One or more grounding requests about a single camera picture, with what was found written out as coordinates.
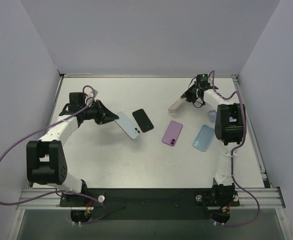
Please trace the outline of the cream phone case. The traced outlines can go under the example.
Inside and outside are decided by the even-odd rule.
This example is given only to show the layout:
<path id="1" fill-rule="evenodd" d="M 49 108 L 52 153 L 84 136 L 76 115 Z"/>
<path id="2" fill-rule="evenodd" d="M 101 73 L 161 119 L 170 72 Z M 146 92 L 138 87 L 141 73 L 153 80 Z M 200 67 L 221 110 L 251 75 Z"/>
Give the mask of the cream phone case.
<path id="1" fill-rule="evenodd" d="M 178 100 L 176 100 L 169 108 L 168 112 L 173 113 L 175 112 L 184 102 L 186 101 L 186 98 L 180 97 Z"/>

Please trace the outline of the silver blue phone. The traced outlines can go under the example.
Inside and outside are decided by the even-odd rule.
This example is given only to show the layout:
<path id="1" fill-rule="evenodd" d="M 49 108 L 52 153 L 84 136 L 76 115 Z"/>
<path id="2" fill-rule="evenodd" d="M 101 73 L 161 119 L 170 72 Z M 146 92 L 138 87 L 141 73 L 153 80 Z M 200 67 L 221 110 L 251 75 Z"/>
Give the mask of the silver blue phone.
<path id="1" fill-rule="evenodd" d="M 116 124 L 126 133 L 130 139 L 135 140 L 140 136 L 141 130 L 131 119 L 129 119 L 121 111 L 116 115 L 118 116 L 118 119 L 115 120 Z"/>

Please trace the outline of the lavender phone case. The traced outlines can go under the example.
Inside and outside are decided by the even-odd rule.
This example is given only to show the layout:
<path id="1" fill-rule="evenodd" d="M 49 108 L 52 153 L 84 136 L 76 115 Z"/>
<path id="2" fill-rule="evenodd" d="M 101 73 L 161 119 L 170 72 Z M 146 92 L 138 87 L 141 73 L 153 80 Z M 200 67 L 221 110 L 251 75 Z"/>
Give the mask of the lavender phone case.
<path id="1" fill-rule="evenodd" d="M 217 117 L 217 112 L 215 110 L 211 110 L 208 112 L 208 117 L 209 117 L 209 120 L 212 122 L 212 123 L 215 123 L 216 122 L 216 117 Z"/>

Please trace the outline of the black phone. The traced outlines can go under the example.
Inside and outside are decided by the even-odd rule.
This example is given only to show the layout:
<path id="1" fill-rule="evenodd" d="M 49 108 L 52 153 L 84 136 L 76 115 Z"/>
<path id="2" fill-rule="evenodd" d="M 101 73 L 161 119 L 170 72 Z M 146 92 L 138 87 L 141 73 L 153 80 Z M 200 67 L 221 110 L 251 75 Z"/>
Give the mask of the black phone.
<path id="1" fill-rule="evenodd" d="M 144 109 L 141 108 L 133 111 L 132 116 L 143 133 L 154 129 L 154 125 L 152 124 Z"/>

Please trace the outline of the purple phone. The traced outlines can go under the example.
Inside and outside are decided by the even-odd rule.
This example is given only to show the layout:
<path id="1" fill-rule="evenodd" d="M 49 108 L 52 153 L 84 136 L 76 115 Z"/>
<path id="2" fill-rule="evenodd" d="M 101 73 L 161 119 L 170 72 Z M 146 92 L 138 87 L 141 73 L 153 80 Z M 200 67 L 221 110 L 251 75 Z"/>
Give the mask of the purple phone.
<path id="1" fill-rule="evenodd" d="M 162 143 L 174 147 L 177 143 L 179 135 L 183 129 L 183 124 L 177 121 L 171 120 L 163 137 Z"/>

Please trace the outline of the light blue phone case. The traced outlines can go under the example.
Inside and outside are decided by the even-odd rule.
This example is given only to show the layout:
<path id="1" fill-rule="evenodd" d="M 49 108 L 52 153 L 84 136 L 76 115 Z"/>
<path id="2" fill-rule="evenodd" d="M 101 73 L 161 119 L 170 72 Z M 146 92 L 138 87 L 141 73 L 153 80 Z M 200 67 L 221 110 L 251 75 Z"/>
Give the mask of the light blue phone case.
<path id="1" fill-rule="evenodd" d="M 212 139 L 214 138 L 215 130 L 208 126 L 203 125 L 193 141 L 192 146 L 201 152 L 206 152 L 209 148 Z"/>

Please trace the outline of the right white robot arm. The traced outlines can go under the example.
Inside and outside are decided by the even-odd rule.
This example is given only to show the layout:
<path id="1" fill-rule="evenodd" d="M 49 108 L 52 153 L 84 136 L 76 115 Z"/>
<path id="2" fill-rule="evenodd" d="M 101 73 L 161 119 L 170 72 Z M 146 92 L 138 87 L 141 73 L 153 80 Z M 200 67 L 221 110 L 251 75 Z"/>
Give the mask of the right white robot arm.
<path id="1" fill-rule="evenodd" d="M 213 196 L 216 199 L 232 199 L 236 195 L 234 160 L 247 133 L 245 105 L 238 91 L 229 97 L 223 96 L 214 84 L 214 74 L 212 71 L 196 75 L 182 97 L 193 104 L 201 100 L 201 106 L 211 105 L 216 112 L 214 134 L 221 143 L 221 150 L 213 178 Z"/>

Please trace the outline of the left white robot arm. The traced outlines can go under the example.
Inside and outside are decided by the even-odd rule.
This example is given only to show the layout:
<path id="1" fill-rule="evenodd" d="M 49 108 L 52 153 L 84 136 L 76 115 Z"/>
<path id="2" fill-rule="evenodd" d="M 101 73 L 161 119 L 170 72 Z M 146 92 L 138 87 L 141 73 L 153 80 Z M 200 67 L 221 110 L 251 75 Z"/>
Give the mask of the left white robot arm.
<path id="1" fill-rule="evenodd" d="M 71 92 L 67 103 L 58 116 L 57 122 L 49 127 L 45 135 L 26 145 L 26 171 L 30 183 L 47 185 L 57 190 L 71 193 L 71 200 L 78 206 L 89 201 L 84 180 L 68 172 L 63 150 L 64 144 L 83 122 L 93 120 L 104 125 L 119 116 L 107 109 L 100 100 L 95 100 L 95 92 Z"/>

